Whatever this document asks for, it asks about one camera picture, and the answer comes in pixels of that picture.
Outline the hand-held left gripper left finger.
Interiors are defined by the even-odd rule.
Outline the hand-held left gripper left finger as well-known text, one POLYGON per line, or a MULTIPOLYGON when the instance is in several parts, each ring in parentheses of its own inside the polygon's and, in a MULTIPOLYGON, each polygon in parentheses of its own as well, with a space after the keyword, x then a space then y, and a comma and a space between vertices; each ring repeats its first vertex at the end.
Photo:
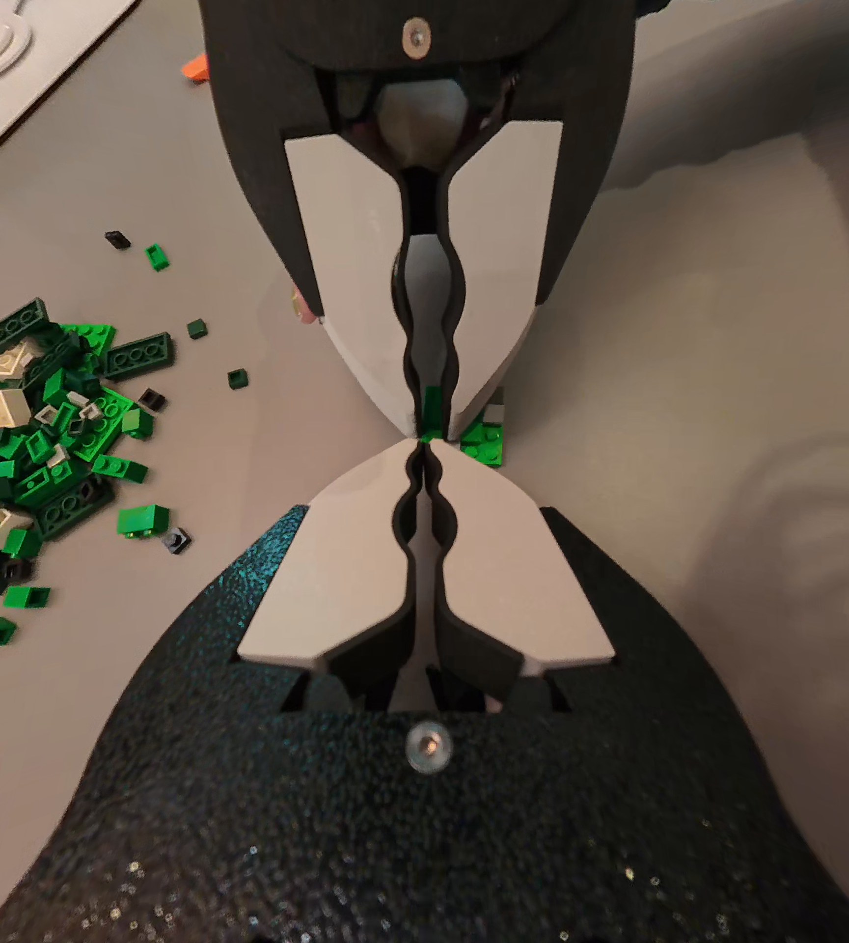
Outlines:
POLYGON ((309 504, 237 649, 240 660, 329 675, 387 712, 414 653, 423 443, 400 441, 309 504))

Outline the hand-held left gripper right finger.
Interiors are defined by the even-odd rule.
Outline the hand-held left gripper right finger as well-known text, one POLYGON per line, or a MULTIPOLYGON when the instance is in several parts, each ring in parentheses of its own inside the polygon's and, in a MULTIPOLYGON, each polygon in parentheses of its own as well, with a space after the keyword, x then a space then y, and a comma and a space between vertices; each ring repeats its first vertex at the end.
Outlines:
POLYGON ((609 664, 615 647, 536 502, 447 442, 426 443, 423 466, 440 667, 505 703, 523 679, 609 664))

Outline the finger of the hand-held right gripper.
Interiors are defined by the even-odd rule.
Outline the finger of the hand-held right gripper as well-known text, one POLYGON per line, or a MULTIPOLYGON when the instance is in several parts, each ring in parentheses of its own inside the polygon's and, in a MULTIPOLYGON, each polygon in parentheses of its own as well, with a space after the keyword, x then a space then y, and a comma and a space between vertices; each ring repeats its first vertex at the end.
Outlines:
POLYGON ((435 316, 442 430, 458 440, 536 316, 563 135, 558 120, 509 120, 465 136, 438 176, 436 230, 447 262, 435 316))
POLYGON ((399 182, 339 135, 289 139, 285 151, 320 294, 308 305, 373 405, 416 437, 408 335, 392 293, 406 241, 399 182))

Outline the green lego assembly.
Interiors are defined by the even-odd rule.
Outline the green lego assembly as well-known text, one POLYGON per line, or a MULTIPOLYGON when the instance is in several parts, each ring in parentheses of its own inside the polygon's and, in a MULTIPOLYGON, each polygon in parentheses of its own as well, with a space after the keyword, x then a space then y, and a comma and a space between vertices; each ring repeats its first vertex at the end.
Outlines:
MULTIPOLYGON (((451 441, 451 445, 479 463, 498 469, 503 458, 504 387, 497 387, 488 403, 475 419, 451 441)), ((430 442, 443 440, 441 434, 441 389, 427 386, 422 401, 421 432, 419 439, 430 442)))

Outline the pile of lego bricks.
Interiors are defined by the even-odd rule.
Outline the pile of lego bricks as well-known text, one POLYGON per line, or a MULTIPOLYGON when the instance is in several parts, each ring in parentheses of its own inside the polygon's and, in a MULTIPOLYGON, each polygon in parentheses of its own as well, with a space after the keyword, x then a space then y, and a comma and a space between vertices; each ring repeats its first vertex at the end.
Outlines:
POLYGON ((63 324, 45 301, 0 318, 0 596, 26 584, 45 544, 109 506, 146 465, 119 453, 156 416, 120 385, 175 361, 168 332, 125 343, 110 324, 63 324))

